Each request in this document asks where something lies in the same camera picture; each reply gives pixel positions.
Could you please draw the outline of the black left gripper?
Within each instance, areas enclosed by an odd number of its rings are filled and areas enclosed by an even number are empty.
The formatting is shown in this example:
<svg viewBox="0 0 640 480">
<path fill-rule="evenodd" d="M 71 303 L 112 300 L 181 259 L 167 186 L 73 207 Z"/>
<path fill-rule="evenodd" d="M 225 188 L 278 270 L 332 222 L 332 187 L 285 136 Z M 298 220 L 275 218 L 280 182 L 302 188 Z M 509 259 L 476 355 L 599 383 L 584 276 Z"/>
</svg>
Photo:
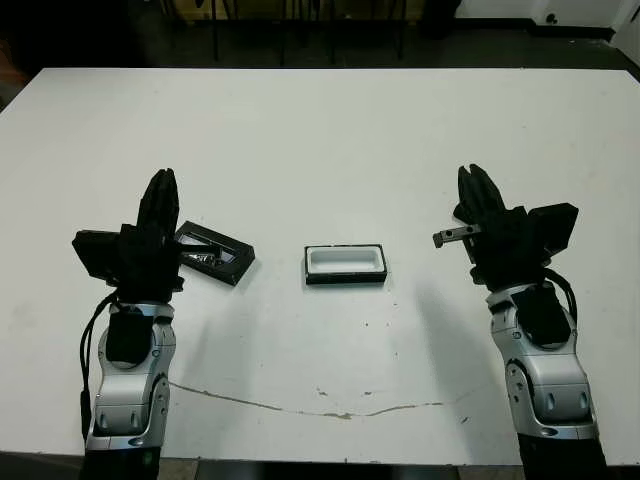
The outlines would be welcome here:
<svg viewBox="0 0 640 480">
<path fill-rule="evenodd" d="M 140 200 L 137 226 L 123 224 L 116 241 L 119 298 L 128 303 L 169 303 L 181 292 L 182 257 L 216 255 L 211 244 L 183 244 L 176 240 L 179 215 L 174 171 L 158 170 Z"/>
</svg>

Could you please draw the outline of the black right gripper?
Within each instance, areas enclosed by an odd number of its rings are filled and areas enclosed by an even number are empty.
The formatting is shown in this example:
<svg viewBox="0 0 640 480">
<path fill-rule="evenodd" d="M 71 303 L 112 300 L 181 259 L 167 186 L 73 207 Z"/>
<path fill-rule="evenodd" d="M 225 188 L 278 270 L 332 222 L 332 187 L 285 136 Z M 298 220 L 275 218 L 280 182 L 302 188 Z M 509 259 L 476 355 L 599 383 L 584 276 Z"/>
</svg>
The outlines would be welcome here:
<svg viewBox="0 0 640 480">
<path fill-rule="evenodd" d="M 490 291 L 542 281 L 545 260 L 524 207 L 506 210 L 499 188 L 476 164 L 458 170 L 456 218 L 466 226 L 433 234 L 437 248 L 464 244 L 473 283 Z"/>
</svg>

